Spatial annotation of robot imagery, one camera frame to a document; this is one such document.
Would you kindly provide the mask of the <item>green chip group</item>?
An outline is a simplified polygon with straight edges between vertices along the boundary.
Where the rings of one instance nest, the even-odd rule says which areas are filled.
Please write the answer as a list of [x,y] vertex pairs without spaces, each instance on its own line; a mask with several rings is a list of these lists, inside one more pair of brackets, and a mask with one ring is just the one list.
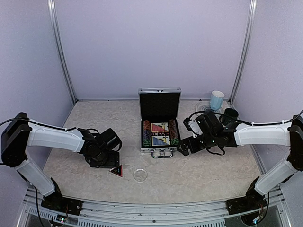
[[171,145],[178,145],[179,144],[179,139],[172,139],[171,140]]

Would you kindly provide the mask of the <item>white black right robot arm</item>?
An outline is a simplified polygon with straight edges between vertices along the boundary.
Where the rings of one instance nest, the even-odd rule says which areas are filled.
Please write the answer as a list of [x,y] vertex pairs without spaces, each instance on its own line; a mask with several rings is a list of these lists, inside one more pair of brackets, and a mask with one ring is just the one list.
[[267,206],[269,201],[265,196],[303,170],[303,119],[300,115],[280,122],[252,123],[232,119],[225,124],[222,122],[224,116],[218,117],[212,111],[200,111],[199,114],[195,119],[188,117],[183,121],[193,134],[180,140],[177,145],[177,151],[184,156],[202,150],[210,152],[213,147],[220,150],[240,146],[289,148],[289,153],[283,159],[253,180],[243,197],[226,201],[230,215]]

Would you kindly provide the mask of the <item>red playing card deck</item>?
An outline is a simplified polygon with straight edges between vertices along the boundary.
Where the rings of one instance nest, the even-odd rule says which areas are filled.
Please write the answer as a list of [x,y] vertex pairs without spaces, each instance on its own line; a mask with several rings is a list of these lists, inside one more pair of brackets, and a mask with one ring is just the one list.
[[152,132],[169,132],[168,123],[167,122],[152,123],[151,131]]

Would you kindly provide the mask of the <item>aluminium poker case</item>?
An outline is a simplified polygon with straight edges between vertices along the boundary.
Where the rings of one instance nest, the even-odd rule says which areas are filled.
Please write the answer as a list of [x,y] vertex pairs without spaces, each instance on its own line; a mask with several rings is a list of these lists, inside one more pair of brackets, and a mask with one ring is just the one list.
[[141,152],[154,159],[172,158],[180,142],[178,110],[181,88],[138,89]]

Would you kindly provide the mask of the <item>black triangular dealer button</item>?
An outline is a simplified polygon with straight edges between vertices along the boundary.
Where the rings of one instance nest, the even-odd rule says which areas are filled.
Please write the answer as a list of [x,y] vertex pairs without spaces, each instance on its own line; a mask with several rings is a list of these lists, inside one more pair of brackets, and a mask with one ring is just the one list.
[[113,167],[109,171],[119,177],[123,177],[123,165],[119,165],[118,167]]

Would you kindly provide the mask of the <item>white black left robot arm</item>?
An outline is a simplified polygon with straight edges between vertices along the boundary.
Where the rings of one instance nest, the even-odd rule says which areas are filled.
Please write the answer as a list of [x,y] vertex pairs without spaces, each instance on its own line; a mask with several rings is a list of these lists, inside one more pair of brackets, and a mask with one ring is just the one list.
[[57,148],[79,153],[92,168],[120,166],[119,151],[123,143],[111,128],[103,133],[96,129],[61,128],[36,122],[24,112],[5,122],[8,126],[1,135],[1,160],[42,194],[43,208],[78,216],[83,202],[64,197],[57,182],[48,177],[27,154],[28,147]]

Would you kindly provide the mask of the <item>green chip stack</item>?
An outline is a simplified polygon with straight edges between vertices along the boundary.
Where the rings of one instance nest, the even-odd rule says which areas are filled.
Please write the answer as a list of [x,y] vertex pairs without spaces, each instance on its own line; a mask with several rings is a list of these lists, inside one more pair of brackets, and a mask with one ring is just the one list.
[[144,147],[149,147],[149,146],[151,146],[151,139],[150,139],[150,138],[143,139],[143,146],[144,146]]

